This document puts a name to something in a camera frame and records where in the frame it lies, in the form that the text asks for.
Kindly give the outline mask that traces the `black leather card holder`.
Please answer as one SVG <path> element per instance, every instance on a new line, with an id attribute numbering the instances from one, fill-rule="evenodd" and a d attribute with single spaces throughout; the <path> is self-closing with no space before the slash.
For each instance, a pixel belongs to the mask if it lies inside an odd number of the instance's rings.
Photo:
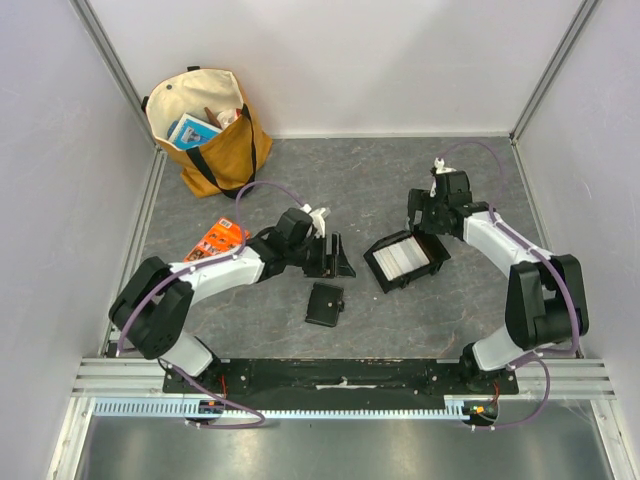
<path id="1" fill-rule="evenodd" d="M 305 322 L 334 328 L 344 311 L 344 289 L 340 286 L 315 282 L 307 305 Z"/>

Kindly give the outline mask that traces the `black plastic card tray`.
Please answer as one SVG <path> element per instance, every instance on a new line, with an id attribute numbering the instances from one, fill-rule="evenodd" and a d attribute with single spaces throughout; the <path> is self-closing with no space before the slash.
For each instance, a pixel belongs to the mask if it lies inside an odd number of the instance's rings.
<path id="1" fill-rule="evenodd" d="M 363 258 L 387 294 L 404 289 L 417 279 L 437 274 L 451 256 L 436 235 L 414 229 L 380 239 L 363 254 Z"/>

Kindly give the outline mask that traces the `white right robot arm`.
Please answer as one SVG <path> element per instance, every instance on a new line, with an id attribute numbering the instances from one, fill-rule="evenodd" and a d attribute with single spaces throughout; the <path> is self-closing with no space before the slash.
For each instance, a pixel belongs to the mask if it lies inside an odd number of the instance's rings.
<path id="1" fill-rule="evenodd" d="M 514 370 L 547 355 L 577 353 L 589 329 L 579 260 L 555 255 L 513 230 L 486 202 L 476 202 L 467 174 L 434 167 L 430 189 L 408 196 L 408 224 L 417 231 L 448 235 L 475 248 L 508 280 L 504 323 L 467 345 L 458 381 L 467 392 L 483 392 L 494 371 Z"/>

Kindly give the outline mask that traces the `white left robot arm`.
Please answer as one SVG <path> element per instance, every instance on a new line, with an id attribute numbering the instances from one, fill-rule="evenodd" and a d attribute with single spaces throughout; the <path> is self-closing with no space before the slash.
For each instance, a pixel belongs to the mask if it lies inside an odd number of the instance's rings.
<path id="1" fill-rule="evenodd" d="M 326 233 L 326 208 L 290 208 L 276 225 L 266 227 L 228 252 L 182 263 L 157 256 L 139 265 L 111 305 L 108 317 L 147 360 L 163 360 L 185 372 L 196 391 L 210 392 L 220 380 L 218 358 L 184 331 L 196 303 L 239 286 L 266 281 L 286 267 L 307 278 L 356 275 L 339 233 Z"/>

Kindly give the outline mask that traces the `white credit card stack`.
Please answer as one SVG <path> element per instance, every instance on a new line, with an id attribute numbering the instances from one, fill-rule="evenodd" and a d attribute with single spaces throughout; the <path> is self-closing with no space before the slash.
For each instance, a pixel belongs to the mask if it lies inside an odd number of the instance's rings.
<path id="1" fill-rule="evenodd" d="M 374 251 L 373 258 L 387 281 L 408 275 L 431 263 L 418 240 L 413 236 Z"/>

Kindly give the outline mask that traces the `orange printed box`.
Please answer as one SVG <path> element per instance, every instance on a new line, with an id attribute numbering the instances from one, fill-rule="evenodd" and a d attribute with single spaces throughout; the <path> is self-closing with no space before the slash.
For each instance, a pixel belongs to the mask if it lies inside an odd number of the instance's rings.
<path id="1" fill-rule="evenodd" d="M 229 218 L 220 217 L 191 249 L 184 262 L 207 265 L 233 260 L 250 236 L 249 230 Z"/>

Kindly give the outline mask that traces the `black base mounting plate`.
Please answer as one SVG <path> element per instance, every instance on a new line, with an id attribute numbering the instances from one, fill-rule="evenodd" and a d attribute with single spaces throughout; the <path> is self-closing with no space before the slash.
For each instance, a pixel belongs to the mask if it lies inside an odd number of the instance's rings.
<path id="1" fill-rule="evenodd" d="M 273 393 L 291 387 L 320 391 L 332 387 L 417 390 L 428 395 L 516 395 L 516 376 L 506 370 L 463 375 L 457 361 L 436 359 L 268 359 L 218 360 L 194 380 L 231 397 Z"/>

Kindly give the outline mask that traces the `blue book in bag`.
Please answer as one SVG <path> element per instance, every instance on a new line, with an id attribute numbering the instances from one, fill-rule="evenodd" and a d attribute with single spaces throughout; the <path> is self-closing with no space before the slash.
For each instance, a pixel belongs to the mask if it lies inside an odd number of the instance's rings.
<path id="1" fill-rule="evenodd" d="M 188 150 L 208 143 L 222 130 L 212 124 L 184 113 L 168 130 L 168 142 L 180 150 Z"/>

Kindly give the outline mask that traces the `mustard tote bag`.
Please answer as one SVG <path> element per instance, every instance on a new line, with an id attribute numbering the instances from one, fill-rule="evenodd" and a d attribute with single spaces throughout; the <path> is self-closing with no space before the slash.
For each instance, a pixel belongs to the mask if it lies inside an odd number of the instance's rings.
<path id="1" fill-rule="evenodd" d="M 141 109 L 154 140 L 198 198 L 236 198 L 271 150 L 271 137 L 230 70 L 190 67 L 160 82 Z"/>

